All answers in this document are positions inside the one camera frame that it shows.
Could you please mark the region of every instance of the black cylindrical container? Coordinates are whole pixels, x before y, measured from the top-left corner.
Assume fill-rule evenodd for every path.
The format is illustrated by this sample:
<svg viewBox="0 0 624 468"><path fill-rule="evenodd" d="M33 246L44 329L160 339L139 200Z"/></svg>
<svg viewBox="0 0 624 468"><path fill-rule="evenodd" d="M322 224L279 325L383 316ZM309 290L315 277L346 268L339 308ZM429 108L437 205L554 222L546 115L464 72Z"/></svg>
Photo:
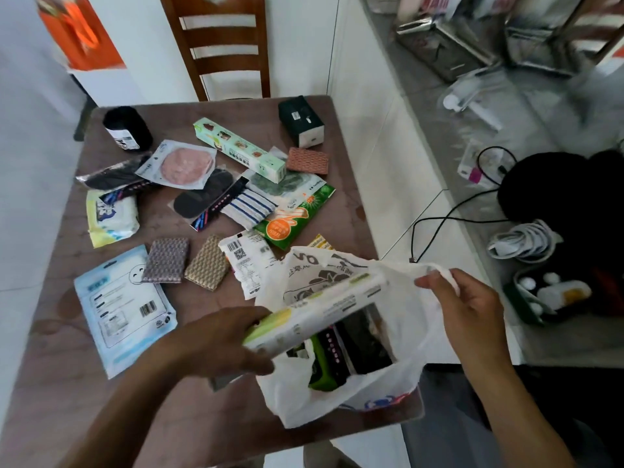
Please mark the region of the black cylindrical container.
<svg viewBox="0 0 624 468"><path fill-rule="evenodd" d="M129 153L147 151L152 146L150 130L132 107L117 107L107 111L102 124L118 146Z"/></svg>

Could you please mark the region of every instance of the long product box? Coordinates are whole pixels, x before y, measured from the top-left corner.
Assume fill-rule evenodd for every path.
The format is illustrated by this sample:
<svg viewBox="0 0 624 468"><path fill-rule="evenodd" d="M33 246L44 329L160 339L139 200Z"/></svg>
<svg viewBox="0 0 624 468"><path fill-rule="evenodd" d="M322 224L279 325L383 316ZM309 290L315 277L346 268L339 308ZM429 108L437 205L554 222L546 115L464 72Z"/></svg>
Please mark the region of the long product box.
<svg viewBox="0 0 624 468"><path fill-rule="evenodd" d="M242 139L215 122L202 118L193 123L195 136L249 169L278 184L286 175L286 163Z"/></svg>

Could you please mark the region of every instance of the table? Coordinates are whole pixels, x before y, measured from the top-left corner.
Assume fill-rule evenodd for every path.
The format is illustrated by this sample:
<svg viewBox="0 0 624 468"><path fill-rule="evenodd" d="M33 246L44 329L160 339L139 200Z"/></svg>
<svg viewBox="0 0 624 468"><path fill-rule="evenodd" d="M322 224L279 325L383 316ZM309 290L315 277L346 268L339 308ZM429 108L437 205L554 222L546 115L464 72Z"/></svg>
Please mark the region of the table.
<svg viewBox="0 0 624 468"><path fill-rule="evenodd" d="M278 120L278 98L136 107L154 137L152 149L163 139L203 144L195 138L193 122L209 117L264 149L287 151L292 140ZM325 142L316 147L330 154L327 182L336 193L323 206L294 244L306 245L321 233L336 249L376 259L366 216L359 197L332 100L308 97L325 123ZM128 157L102 126L105 110L95 110L78 165L89 173ZM218 155L217 164L244 171L244 166ZM167 204L180 193L162 188L138 201L141 227L127 240L94 250L87 232L86 189L71 189L26 352L12 395L2 440L0 465L55 465L73 442L85 433L119 377L107 380L75 295L73 280L93 267L155 238L186 236L193 258L208 235L231 236L241 227L219 216L200 233ZM163 288L178 313L180 324L229 306L249 305L240 284L229 273L216 292L185 281ZM207 381L187 378L176 386L161 407L137 467L202 467L230 463L264 453L332 439L422 414L419 394L400 405L366 413L335 410L310 424L285 430L266 408L260 388L247 375L217 393Z"/></svg>

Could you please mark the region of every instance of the hand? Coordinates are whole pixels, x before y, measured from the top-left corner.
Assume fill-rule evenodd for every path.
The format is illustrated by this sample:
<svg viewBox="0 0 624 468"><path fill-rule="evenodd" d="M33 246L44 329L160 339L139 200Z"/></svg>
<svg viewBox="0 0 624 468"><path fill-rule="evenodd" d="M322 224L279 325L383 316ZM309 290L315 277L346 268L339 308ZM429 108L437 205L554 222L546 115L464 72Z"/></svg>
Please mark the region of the hand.
<svg viewBox="0 0 624 468"><path fill-rule="evenodd" d="M499 295L460 269L451 269L450 273L459 285L459 296L438 271L414 283L431 289L440 301L448 341L466 377L477 386L494 375L513 372Z"/></svg>
<svg viewBox="0 0 624 468"><path fill-rule="evenodd" d="M267 315L270 312L264 307L221 309L173 330L149 351L168 361L180 379L239 372L271 374L273 362L242 345L247 330Z"/></svg>

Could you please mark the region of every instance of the black box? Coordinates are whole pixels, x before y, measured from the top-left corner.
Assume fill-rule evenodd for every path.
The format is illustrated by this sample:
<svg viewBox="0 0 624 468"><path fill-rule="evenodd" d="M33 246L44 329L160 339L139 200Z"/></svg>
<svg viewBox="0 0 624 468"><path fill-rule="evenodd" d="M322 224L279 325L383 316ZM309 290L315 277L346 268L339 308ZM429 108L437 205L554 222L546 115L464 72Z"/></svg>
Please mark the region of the black box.
<svg viewBox="0 0 624 468"><path fill-rule="evenodd" d="M278 109L279 120L297 147L309 148L324 141L325 125L303 95L282 101Z"/></svg>

